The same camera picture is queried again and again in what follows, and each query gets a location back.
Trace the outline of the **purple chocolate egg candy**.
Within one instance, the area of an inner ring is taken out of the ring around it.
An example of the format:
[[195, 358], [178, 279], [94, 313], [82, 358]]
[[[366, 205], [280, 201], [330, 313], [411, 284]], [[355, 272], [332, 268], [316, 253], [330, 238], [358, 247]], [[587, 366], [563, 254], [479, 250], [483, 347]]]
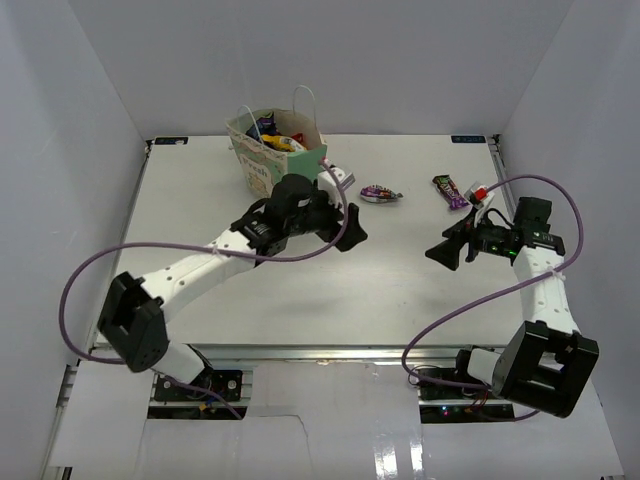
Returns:
[[404, 198], [402, 193], [395, 192], [382, 185], [363, 187], [359, 192], [359, 196], [365, 202], [376, 204], [393, 203]]

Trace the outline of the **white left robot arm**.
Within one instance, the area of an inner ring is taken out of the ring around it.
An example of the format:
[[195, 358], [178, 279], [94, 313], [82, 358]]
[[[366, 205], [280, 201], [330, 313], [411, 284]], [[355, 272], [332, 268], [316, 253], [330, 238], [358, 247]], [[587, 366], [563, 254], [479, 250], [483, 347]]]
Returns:
[[315, 234], [341, 252], [365, 241], [359, 208], [344, 195], [353, 182], [351, 173], [335, 166], [315, 180], [285, 175], [269, 197], [254, 202], [194, 254], [138, 278], [117, 275], [100, 313], [99, 332], [130, 371], [169, 376], [188, 398], [202, 398], [213, 369], [194, 346], [170, 339], [167, 323], [231, 277], [280, 260], [292, 237]]

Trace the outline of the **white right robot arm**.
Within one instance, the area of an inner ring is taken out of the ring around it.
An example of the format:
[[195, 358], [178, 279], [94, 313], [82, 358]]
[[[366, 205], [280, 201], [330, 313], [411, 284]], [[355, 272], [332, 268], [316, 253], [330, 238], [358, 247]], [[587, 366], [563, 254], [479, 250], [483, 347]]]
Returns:
[[443, 232], [443, 241], [426, 257], [450, 270], [486, 253], [510, 261], [522, 287], [523, 322], [502, 352], [471, 346], [456, 357], [453, 390], [472, 399], [488, 387], [501, 399], [555, 417], [568, 417], [599, 358], [596, 341], [584, 337], [574, 321], [559, 267], [563, 240], [551, 233], [552, 204], [535, 197], [519, 199], [508, 227], [494, 224], [476, 204], [462, 220]]

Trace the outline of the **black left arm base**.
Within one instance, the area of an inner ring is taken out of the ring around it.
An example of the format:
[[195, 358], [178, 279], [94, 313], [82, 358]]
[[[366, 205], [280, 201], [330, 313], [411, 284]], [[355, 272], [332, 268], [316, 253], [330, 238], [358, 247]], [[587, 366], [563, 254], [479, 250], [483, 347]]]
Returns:
[[223, 405], [241, 399], [243, 384], [241, 370], [214, 370], [207, 367], [191, 383], [171, 376], [160, 375], [153, 399], [157, 402], [200, 402], [206, 406]]

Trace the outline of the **yellow snack bar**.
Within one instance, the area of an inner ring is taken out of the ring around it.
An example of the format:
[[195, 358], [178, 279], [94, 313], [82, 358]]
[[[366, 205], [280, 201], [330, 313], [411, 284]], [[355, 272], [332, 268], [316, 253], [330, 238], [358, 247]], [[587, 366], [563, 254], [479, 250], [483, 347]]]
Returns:
[[307, 148], [298, 140], [283, 135], [267, 135], [261, 136], [263, 143], [270, 148], [287, 153], [304, 152]]

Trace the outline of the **dark purple candy bar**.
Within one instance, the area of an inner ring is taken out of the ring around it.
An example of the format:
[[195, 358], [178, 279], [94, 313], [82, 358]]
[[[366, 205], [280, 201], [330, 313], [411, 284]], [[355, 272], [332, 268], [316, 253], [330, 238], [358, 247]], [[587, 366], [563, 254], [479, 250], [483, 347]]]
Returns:
[[432, 183], [446, 200], [450, 210], [456, 211], [470, 205], [469, 201], [460, 193], [450, 175], [436, 175], [433, 177]]

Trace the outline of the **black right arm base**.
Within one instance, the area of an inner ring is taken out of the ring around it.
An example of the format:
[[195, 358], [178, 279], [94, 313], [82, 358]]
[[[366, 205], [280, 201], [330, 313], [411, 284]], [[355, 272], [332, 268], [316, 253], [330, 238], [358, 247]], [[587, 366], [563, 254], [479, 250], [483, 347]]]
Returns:
[[423, 425], [509, 422], [516, 417], [514, 406], [491, 393], [439, 385], [408, 375], [417, 390]]

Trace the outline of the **green paper gift bag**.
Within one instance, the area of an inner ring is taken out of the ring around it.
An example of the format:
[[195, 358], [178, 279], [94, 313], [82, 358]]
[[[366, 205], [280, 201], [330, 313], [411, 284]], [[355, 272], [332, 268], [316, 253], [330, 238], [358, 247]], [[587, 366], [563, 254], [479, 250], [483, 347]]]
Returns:
[[[302, 133], [304, 152], [287, 153], [276, 151], [262, 142], [246, 135], [252, 122], [273, 111], [279, 135], [292, 137]], [[306, 116], [296, 106], [289, 109], [252, 109], [243, 105], [235, 116], [225, 122], [232, 150], [243, 172], [250, 192], [259, 198], [271, 194], [273, 187], [286, 174], [300, 174], [313, 180], [321, 171], [319, 162], [326, 157], [327, 145], [315, 115]]]

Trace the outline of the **white foam board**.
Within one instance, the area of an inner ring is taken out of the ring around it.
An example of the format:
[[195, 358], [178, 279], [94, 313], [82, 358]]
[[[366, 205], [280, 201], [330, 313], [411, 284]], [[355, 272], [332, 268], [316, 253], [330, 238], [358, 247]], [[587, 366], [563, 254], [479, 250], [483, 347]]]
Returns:
[[598, 397], [572, 415], [425, 424], [396, 366], [268, 363], [242, 420], [156, 420], [147, 374], [84, 363], [51, 452], [75, 479], [601, 479], [623, 475]]

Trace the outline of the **blue purple snack bag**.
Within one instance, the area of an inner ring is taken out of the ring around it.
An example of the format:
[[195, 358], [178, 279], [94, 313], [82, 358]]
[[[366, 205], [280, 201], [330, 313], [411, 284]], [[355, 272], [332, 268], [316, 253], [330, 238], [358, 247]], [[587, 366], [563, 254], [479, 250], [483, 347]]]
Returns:
[[278, 136], [279, 131], [277, 129], [274, 112], [271, 111], [255, 119], [246, 131], [246, 135], [258, 142], [263, 141], [264, 135]]

